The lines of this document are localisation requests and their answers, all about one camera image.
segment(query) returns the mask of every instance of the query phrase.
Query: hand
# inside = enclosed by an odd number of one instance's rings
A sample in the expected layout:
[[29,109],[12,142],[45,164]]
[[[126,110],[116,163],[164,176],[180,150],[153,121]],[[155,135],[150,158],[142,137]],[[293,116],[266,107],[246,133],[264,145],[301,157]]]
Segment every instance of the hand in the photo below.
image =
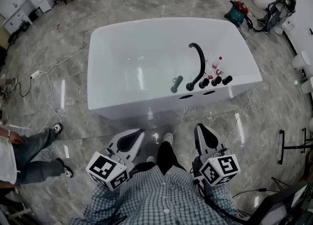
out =
[[16,133],[16,132],[11,132],[10,138],[9,138],[10,142],[16,145],[21,145],[23,144],[23,139],[21,138],[21,136]]

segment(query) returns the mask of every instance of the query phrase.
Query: plaid shirt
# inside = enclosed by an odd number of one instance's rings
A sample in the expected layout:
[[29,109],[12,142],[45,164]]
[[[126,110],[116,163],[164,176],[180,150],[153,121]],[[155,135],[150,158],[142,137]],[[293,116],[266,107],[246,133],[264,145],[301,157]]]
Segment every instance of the plaid shirt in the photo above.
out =
[[[155,166],[135,174],[115,192],[99,185],[85,207],[84,219],[72,218],[70,224],[237,224],[208,206],[193,181],[191,174],[175,166],[165,176]],[[213,188],[206,185],[205,190],[215,204],[238,217],[235,203],[225,185]]]

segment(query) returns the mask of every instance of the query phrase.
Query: marble floor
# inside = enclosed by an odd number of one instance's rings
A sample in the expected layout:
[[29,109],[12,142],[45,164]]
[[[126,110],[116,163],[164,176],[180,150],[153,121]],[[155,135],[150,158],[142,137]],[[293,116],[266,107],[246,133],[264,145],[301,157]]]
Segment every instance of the marble floor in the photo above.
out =
[[[27,32],[20,35],[1,70],[1,77],[18,77],[22,92],[29,87],[29,77],[36,70],[47,71],[52,65],[85,48],[90,35],[98,27],[131,20],[153,18],[161,13],[182,11],[167,17],[202,17],[224,19],[231,8],[230,0],[74,0],[68,5],[62,2],[35,21]],[[264,11],[252,0],[243,0],[256,16]],[[227,147],[236,154],[241,173],[228,184],[233,195],[244,191],[267,187],[275,188],[274,176],[288,184],[295,183],[303,174],[304,155],[286,151],[283,165],[278,165],[278,131],[286,131],[287,144],[300,144],[302,128],[307,127],[312,115],[310,100],[294,84],[300,74],[291,66],[293,54],[283,36],[249,31],[246,23],[240,29],[259,68],[263,82],[259,83],[250,105],[231,134]],[[49,78],[53,92],[49,103],[61,117],[64,130],[51,147],[54,157],[63,158],[75,171],[75,177],[50,178],[46,182],[22,186],[21,193],[29,202],[35,215],[43,224],[60,220],[67,223],[69,217],[81,216],[84,202],[95,188],[85,172],[86,163],[95,151],[108,144],[112,135],[129,128],[144,128],[146,136],[138,161],[147,155],[156,155],[162,136],[174,133],[173,148],[179,162],[191,168],[197,156],[193,129],[199,122],[215,129],[226,138],[235,125],[236,118],[247,105],[252,90],[233,99],[213,105],[194,106],[176,111],[156,113],[154,118],[140,116],[123,120],[108,120],[94,114],[87,107],[88,49],[55,67]],[[61,100],[61,85],[65,84],[65,100]],[[11,96],[3,108],[8,123],[19,127],[27,135],[39,132],[44,126],[52,126],[58,117],[46,103],[50,85],[43,75],[33,81],[30,94],[21,98]],[[68,147],[66,159],[64,145]],[[238,208],[253,212],[254,200],[264,195],[258,192],[242,194],[235,198]]]

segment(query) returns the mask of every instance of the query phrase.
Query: jeans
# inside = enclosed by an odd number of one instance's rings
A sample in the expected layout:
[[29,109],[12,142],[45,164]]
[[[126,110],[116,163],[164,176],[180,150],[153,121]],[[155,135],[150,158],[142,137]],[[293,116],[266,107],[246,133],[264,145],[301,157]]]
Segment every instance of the jeans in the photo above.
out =
[[[270,15],[274,15],[272,20],[268,22],[267,25],[267,30],[270,31],[272,28],[274,28],[278,23],[279,23],[279,16],[280,16],[280,11],[273,6],[269,10]],[[268,13],[261,19],[262,21],[266,22],[268,20]]]
[[64,173],[60,161],[31,160],[44,148],[55,141],[55,131],[45,129],[44,132],[30,137],[22,136],[23,144],[13,144],[13,150],[18,171],[15,184],[28,184],[45,181],[48,177],[60,176]]
[[[186,171],[177,161],[176,155],[172,149],[171,144],[168,141],[165,141],[161,144],[160,148],[157,152],[157,166],[163,175],[172,167],[176,166],[177,168],[181,168]],[[138,164],[135,169],[136,173],[143,172],[152,169],[155,165],[154,162],[144,162]]]

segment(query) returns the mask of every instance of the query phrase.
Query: white shirt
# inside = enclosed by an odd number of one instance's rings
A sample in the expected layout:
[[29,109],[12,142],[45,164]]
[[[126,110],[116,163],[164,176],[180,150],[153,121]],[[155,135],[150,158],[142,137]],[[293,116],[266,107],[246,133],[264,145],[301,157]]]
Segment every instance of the white shirt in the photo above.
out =
[[0,138],[0,180],[15,184],[17,176],[15,155],[12,143]]

